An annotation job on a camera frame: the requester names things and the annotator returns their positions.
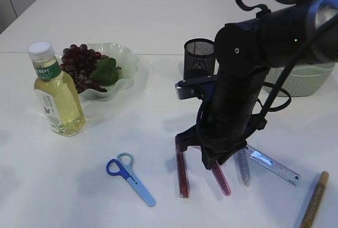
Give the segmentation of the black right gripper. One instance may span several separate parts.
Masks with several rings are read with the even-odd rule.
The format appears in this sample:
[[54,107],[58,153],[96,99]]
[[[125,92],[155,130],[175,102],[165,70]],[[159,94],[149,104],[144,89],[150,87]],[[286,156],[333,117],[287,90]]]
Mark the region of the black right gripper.
[[175,136],[175,143],[179,152],[187,151],[190,146],[201,147],[202,162],[210,170],[216,163],[222,165],[232,155],[246,148],[247,138],[265,126],[266,119],[261,119],[258,114],[251,115],[244,133],[231,139],[221,136],[212,124],[204,123],[202,115],[198,115],[194,126]]

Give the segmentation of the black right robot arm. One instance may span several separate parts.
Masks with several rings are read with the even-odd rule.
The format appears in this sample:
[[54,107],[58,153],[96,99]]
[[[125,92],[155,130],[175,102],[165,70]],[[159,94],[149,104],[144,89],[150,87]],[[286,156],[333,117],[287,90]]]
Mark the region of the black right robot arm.
[[223,164],[262,129],[297,65],[337,62],[337,0],[289,0],[275,12],[226,24],[214,39],[216,75],[191,73],[176,84],[180,99],[202,101],[196,123],[177,134],[177,148],[202,150],[206,169]]

